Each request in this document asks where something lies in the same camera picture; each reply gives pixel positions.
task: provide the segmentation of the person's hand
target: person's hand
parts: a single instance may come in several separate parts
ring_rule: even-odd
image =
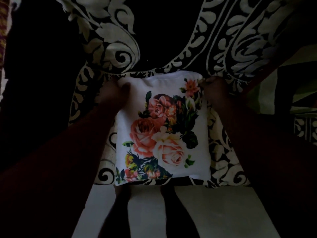
[[[226,81],[217,76],[212,76],[203,80],[200,86],[204,89],[204,97],[212,106],[217,109],[222,104],[230,99],[228,85]]]
[[[127,102],[130,92],[130,83],[119,87],[117,81],[112,79],[100,89],[98,102],[100,106],[107,105],[119,111]]]

